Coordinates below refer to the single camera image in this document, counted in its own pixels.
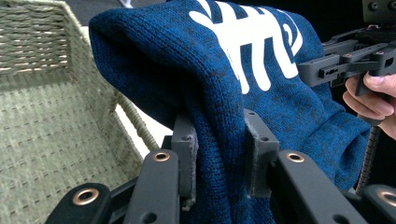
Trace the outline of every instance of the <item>screw hole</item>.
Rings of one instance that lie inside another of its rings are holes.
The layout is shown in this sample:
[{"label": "screw hole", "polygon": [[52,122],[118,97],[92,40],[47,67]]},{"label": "screw hole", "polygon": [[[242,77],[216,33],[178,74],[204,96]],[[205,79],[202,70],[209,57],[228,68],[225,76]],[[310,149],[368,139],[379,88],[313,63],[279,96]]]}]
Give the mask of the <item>screw hole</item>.
[{"label": "screw hole", "polygon": [[97,189],[82,189],[79,190],[73,197],[75,205],[85,205],[92,203],[99,197],[99,190]]},{"label": "screw hole", "polygon": [[332,216],[332,219],[339,224],[349,224],[349,221],[347,220],[346,217],[343,217],[341,215],[334,215]]},{"label": "screw hole", "polygon": [[378,9],[378,4],[375,2],[371,2],[369,4],[369,9],[370,9],[370,11],[376,11]]},{"label": "screw hole", "polygon": [[387,60],[385,61],[385,67],[389,67],[389,66],[391,66],[392,64],[393,64],[393,58],[387,59]]},{"label": "screw hole", "polygon": [[157,220],[155,213],[145,213],[140,217],[140,221],[144,224],[150,224]]},{"label": "screw hole", "polygon": [[154,155],[155,161],[167,161],[167,160],[169,160],[169,158],[171,158],[171,156],[165,152],[159,152]]},{"label": "screw hole", "polygon": [[304,157],[302,157],[297,153],[288,153],[286,156],[290,161],[294,161],[294,162],[303,162],[305,160]]},{"label": "screw hole", "polygon": [[388,8],[389,8],[391,11],[396,10],[396,1],[391,1],[391,2],[389,2]]},{"label": "screw hole", "polygon": [[390,191],[379,191],[379,198],[394,207],[396,207],[396,193]]}]

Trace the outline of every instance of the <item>basket rim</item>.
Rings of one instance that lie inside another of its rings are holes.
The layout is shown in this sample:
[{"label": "basket rim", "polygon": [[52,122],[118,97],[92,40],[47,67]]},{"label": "basket rim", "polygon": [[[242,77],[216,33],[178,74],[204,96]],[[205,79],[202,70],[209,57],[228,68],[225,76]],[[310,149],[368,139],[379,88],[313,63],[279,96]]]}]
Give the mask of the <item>basket rim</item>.
[{"label": "basket rim", "polygon": [[[83,27],[80,21],[77,19],[71,7],[65,1],[56,1],[56,0],[0,0],[0,6],[4,4],[12,4],[13,6],[22,6],[22,5],[36,5],[36,6],[48,6],[48,7],[61,7],[65,15],[71,19],[78,28]],[[87,32],[83,32],[82,29],[78,29],[78,34],[82,36],[84,41],[91,45],[90,38]]]}]

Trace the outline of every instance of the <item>brass grommet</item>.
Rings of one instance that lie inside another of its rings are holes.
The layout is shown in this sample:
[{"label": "brass grommet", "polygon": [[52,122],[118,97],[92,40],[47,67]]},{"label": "brass grommet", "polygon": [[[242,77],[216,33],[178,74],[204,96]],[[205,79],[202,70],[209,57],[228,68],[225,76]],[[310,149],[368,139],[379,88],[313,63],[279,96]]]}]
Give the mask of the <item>brass grommet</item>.
[{"label": "brass grommet", "polygon": [[167,160],[169,160],[169,158],[171,158],[171,155],[169,155],[166,152],[159,152],[159,153],[154,154],[154,156],[153,156],[153,159],[155,161],[167,161]]},{"label": "brass grommet", "polygon": [[81,189],[73,197],[73,203],[75,205],[82,206],[95,201],[98,197],[99,197],[99,190],[97,189],[93,189],[93,188]]},{"label": "brass grommet", "polygon": [[286,157],[287,157],[290,161],[294,161],[294,162],[303,162],[303,161],[305,161],[305,159],[304,159],[303,156],[301,156],[301,155],[299,155],[299,154],[297,154],[297,153],[294,153],[294,152],[288,153],[288,154],[286,155]]},{"label": "brass grommet", "polygon": [[396,193],[386,190],[379,190],[377,194],[382,201],[396,207]]}]

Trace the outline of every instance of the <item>knit fabric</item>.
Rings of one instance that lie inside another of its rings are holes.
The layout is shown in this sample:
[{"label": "knit fabric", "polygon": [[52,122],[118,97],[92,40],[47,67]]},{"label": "knit fabric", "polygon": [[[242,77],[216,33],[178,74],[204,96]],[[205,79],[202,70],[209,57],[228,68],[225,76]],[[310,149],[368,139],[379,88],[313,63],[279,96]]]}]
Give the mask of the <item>knit fabric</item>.
[{"label": "knit fabric", "polygon": [[97,67],[163,125],[187,111],[197,132],[197,202],[186,223],[271,223],[268,199],[244,185],[244,108],[282,149],[308,154],[342,189],[356,182],[369,126],[307,87],[296,64],[323,56],[303,17],[270,7],[175,0],[112,9],[90,22]]}]

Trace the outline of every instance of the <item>wicker basket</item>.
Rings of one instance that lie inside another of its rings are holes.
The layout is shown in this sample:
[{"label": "wicker basket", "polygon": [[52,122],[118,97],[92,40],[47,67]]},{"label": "wicker basket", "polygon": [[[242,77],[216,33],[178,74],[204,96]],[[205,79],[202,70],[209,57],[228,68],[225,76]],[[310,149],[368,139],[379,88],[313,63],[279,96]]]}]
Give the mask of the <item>wicker basket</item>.
[{"label": "wicker basket", "polygon": [[0,0],[0,223],[43,223],[71,188],[114,189],[138,174],[142,158],[117,104],[156,148],[98,73],[65,2]]}]

